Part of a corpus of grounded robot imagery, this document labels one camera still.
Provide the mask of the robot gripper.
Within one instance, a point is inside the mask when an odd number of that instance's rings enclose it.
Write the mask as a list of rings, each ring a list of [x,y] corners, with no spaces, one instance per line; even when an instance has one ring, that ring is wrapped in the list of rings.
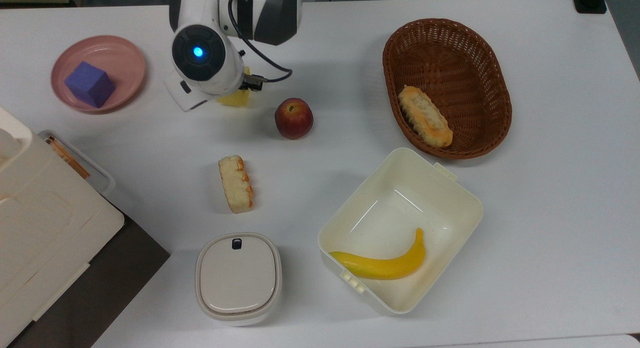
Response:
[[[193,109],[211,100],[211,96],[190,85],[177,71],[171,71],[164,79],[167,92],[183,112]]]

